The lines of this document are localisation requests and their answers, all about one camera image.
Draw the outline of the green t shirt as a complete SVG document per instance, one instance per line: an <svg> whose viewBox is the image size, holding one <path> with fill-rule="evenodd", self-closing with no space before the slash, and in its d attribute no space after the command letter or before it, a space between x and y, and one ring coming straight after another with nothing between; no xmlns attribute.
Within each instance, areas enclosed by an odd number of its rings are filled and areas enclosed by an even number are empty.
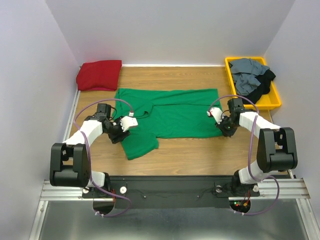
<svg viewBox="0 0 320 240"><path fill-rule="evenodd" d="M159 139L213 138L222 132L207 115L211 103L220 108L216 88L196 90L141 90L120 88L115 93L115 118L131 109L138 126L121 145L128 160L142 157L159 147Z"/></svg>

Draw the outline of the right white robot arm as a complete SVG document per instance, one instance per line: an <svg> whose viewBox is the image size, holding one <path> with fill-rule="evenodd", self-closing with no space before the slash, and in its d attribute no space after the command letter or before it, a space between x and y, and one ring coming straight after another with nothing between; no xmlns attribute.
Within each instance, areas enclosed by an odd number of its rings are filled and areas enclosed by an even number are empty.
<svg viewBox="0 0 320 240"><path fill-rule="evenodd" d="M264 119L258 109L246 109L240 96L234 95L227 105L229 115L213 105L207 111L222 135L232 137L239 127L250 131L248 164L233 174L230 182L233 194L242 195L248 186L265 180L273 171L285 172L297 167L298 154L292 128L280 127Z"/></svg>

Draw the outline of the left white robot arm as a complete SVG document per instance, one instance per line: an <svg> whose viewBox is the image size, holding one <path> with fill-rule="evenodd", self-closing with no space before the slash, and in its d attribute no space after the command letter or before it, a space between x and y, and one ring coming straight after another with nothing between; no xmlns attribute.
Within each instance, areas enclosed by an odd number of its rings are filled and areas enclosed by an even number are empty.
<svg viewBox="0 0 320 240"><path fill-rule="evenodd" d="M133 112L113 119L111 110L115 108L99 103L96 112L87 116L71 137L52 145L49 170L52 186L94 188L100 197L116 196L109 175L92 170L90 147L103 134L108 135L112 144L122 142L130 135L130 129L138 126L138 121Z"/></svg>

